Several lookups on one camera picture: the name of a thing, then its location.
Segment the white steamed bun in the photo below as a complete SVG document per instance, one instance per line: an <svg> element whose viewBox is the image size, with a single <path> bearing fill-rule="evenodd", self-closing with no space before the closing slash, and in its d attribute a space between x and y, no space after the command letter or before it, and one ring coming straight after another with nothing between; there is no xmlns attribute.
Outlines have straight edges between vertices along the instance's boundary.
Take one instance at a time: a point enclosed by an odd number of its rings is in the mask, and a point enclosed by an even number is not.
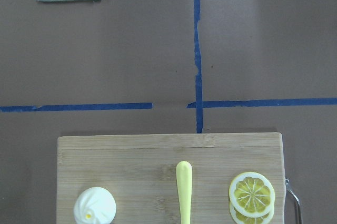
<svg viewBox="0 0 337 224"><path fill-rule="evenodd" d="M73 214L76 223L112 223L116 210L116 201L107 189L91 187L79 195Z"/></svg>

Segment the yellow plastic knife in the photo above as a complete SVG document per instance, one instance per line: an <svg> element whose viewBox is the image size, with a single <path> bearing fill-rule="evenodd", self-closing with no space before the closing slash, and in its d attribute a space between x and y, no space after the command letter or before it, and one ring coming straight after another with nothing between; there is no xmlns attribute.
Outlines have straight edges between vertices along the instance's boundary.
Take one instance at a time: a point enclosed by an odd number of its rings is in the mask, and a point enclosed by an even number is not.
<svg viewBox="0 0 337 224"><path fill-rule="evenodd" d="M176 166L176 183L182 224L191 223L192 177L192 165L187 161L180 161Z"/></svg>

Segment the bamboo cutting board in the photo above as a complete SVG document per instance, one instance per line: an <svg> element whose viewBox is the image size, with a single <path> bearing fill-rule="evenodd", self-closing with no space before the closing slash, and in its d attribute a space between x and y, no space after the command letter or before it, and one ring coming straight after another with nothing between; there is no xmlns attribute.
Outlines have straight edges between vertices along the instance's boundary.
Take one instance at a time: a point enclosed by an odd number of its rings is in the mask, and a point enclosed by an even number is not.
<svg viewBox="0 0 337 224"><path fill-rule="evenodd" d="M280 133L63 136L57 154L57 223L74 223L75 202L90 187L111 192L115 223L179 223L180 161L193 168L192 223L232 223L229 186L246 171L271 182L276 193L272 223L285 222Z"/></svg>

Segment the upper lemon slice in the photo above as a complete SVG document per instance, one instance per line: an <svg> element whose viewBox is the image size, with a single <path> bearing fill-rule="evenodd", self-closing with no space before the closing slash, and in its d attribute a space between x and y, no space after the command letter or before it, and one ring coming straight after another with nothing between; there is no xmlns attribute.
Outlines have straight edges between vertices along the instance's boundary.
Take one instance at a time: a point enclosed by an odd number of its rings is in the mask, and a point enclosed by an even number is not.
<svg viewBox="0 0 337 224"><path fill-rule="evenodd" d="M229 200L239 213L247 217L261 217L274 207L275 191L264 175L244 172L231 181Z"/></svg>

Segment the lower stacked lemon slice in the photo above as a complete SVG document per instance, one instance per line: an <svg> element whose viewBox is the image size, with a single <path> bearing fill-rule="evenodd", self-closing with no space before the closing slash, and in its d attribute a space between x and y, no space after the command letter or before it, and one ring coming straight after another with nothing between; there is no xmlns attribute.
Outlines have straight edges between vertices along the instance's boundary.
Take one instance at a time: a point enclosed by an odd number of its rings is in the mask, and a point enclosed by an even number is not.
<svg viewBox="0 0 337 224"><path fill-rule="evenodd" d="M232 219L237 224L268 224L274 217L274 207L271 208L271 211L261 217L247 217L239 213L231 202L229 202L229 211Z"/></svg>

